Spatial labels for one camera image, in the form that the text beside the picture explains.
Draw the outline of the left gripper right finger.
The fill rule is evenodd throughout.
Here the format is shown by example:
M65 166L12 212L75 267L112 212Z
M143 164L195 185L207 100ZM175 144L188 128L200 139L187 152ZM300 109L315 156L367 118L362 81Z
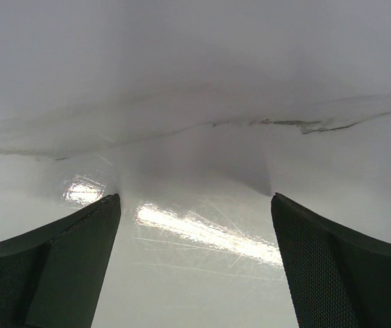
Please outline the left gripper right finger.
M391 244L277 193L271 216L300 327L391 327Z

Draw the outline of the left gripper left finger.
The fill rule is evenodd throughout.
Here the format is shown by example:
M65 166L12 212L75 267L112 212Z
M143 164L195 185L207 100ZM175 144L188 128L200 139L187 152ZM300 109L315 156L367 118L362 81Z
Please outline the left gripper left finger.
M91 327L121 218L108 195L0 242L0 327Z

